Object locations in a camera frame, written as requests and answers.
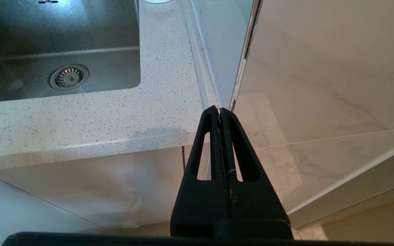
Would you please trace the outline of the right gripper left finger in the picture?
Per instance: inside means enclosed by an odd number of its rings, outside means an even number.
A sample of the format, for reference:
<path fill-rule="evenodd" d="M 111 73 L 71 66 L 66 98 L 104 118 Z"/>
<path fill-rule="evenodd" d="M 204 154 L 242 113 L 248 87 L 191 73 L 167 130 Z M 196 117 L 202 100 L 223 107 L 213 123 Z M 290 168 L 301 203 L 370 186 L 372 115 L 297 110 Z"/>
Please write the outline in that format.
<path fill-rule="evenodd" d="M 225 173 L 220 146 L 219 111 L 202 112 L 170 221 L 172 237 L 212 237 L 214 226 L 228 217 Z M 205 135 L 210 138 L 211 179 L 199 180 Z"/>

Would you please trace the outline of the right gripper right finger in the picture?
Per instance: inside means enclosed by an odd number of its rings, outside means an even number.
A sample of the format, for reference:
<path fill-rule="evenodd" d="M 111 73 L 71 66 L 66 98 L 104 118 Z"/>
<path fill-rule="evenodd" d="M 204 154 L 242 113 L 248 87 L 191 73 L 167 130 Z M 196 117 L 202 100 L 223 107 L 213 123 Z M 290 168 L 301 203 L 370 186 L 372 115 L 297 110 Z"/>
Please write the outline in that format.
<path fill-rule="evenodd" d="M 222 109 L 227 232 L 236 238 L 292 239 L 290 221 L 236 115 Z"/>

